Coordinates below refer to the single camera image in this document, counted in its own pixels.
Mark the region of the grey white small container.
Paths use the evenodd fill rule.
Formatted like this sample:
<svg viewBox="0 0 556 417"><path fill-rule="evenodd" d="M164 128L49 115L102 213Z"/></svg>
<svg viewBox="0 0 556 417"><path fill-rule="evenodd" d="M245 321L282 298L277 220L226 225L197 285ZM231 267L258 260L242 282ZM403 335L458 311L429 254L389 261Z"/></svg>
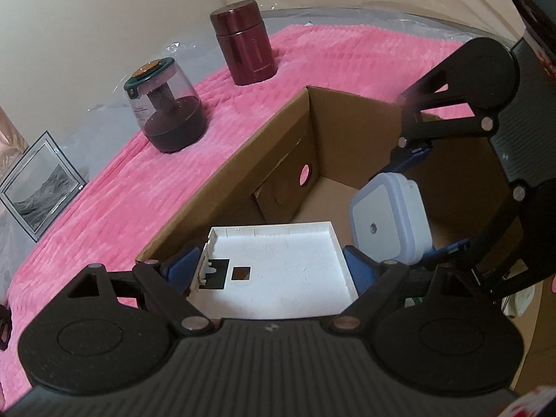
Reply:
<svg viewBox="0 0 556 417"><path fill-rule="evenodd" d="M400 173L379 173L357 191L349 220L353 244L377 263L417 264L433 249L417 183Z"/></svg>

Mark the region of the white plastic tray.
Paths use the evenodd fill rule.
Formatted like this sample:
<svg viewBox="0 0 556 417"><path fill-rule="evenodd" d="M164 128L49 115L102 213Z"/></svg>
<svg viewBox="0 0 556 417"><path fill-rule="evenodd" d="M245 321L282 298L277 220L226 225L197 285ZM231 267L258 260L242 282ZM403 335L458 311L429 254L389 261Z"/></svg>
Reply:
<svg viewBox="0 0 556 417"><path fill-rule="evenodd" d="M358 298L331 222L214 227L188 302L210 319L335 315Z"/></svg>

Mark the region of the green white tape roll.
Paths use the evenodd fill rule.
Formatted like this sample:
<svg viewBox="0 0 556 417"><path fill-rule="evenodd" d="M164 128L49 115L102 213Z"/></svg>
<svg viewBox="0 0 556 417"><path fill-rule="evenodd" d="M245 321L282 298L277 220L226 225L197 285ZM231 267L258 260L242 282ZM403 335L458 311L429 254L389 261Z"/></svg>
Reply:
<svg viewBox="0 0 556 417"><path fill-rule="evenodd" d="M425 297L408 297L404 301L404 307L410 308L423 304L426 301Z"/></svg>

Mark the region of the pink ribbed blanket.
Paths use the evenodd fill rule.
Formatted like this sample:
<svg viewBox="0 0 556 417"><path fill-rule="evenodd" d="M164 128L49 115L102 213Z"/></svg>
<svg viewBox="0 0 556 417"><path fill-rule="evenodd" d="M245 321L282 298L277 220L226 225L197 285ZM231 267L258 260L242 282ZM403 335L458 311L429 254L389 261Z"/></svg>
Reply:
<svg viewBox="0 0 556 417"><path fill-rule="evenodd" d="M278 62L273 78L240 88L219 70L198 84L209 118L198 143L162 154L137 134L85 187L11 281L14 337L86 264L131 267L217 169L304 87L393 102L459 47L365 25L290 25L270 41Z"/></svg>

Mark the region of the brown cardboard box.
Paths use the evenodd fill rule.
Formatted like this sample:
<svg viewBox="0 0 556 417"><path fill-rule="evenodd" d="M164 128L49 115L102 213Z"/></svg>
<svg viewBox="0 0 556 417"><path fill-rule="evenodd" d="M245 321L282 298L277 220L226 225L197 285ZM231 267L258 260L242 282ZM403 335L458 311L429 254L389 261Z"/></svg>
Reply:
<svg viewBox="0 0 556 417"><path fill-rule="evenodd" d="M401 109L332 89L306 88L253 134L142 251L165 261L208 240L216 226L331 219L350 243L348 201L385 170L401 134ZM433 142L409 170L424 195L433 238L446 246L478 235L509 195L485 138ZM401 296L411 292L409 278ZM438 268L426 301L401 305L365 335L328 329L335 315L218 319L183 344L181 384L201 380L222 402L348 406L364 400L457 402L555 380L555 325L540 309L517 325L465 278Z"/></svg>

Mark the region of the framed landscape picture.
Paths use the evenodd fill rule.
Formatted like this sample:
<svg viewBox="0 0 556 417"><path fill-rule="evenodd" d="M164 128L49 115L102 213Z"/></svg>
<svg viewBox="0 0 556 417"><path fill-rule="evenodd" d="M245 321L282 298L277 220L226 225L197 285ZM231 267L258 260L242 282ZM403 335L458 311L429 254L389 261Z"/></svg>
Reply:
<svg viewBox="0 0 556 417"><path fill-rule="evenodd" d="M1 181L1 202L37 242L87 182L49 132L44 132Z"/></svg>

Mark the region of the glass jar green lid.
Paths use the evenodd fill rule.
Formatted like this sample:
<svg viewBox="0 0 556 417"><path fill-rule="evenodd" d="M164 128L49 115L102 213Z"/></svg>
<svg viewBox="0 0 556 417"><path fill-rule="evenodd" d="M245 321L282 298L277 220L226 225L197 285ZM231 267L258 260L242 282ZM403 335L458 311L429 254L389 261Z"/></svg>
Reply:
<svg viewBox="0 0 556 417"><path fill-rule="evenodd" d="M174 58L141 66L123 89L140 130L163 154L181 151L204 135L202 101Z"/></svg>

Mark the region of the maroon insulated food jar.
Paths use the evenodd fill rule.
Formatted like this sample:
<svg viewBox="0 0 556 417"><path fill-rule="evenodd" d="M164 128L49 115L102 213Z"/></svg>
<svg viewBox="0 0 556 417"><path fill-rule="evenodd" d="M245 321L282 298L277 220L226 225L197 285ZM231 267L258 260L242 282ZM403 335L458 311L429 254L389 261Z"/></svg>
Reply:
<svg viewBox="0 0 556 417"><path fill-rule="evenodd" d="M277 72L259 5L243 0L216 9L210 21L237 86L265 81Z"/></svg>

